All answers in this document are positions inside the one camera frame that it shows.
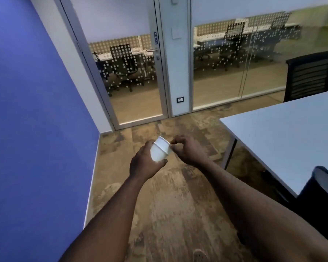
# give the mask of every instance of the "hand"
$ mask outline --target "hand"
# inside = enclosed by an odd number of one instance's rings
[[[170,148],[184,163],[194,167],[199,167],[209,161],[203,147],[192,136],[176,135],[170,143]],[[179,147],[178,145],[175,145],[178,143],[183,144],[184,146]]]
[[[167,163],[167,159],[159,162],[152,160],[150,151],[153,142],[154,140],[146,141],[130,163],[130,176],[140,178],[143,182],[153,177]]]

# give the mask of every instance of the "blue sign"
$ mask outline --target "blue sign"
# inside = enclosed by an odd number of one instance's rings
[[[158,45],[158,36],[157,36],[157,32],[154,32],[154,40],[156,42],[156,45]]]

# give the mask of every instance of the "black electrical outlet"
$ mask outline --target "black electrical outlet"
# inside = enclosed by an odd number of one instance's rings
[[[185,98],[183,96],[182,97],[178,97],[176,99],[176,103],[182,103],[182,102],[184,102],[184,100],[185,100]]]

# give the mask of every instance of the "person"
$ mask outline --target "person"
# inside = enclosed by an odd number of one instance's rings
[[[130,163],[130,175],[62,255],[60,262],[124,261],[141,187],[167,163],[154,162],[147,141]],[[175,136],[171,149],[210,182],[246,245],[263,261],[328,262],[328,240],[304,219],[232,176],[191,136]],[[204,261],[202,251],[196,259]]]

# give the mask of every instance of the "white paper cup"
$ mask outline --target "white paper cup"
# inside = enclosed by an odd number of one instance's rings
[[[167,157],[172,150],[170,149],[170,143],[166,141],[162,137],[158,137],[158,139],[153,143],[151,147],[151,157],[155,162],[159,162]]]

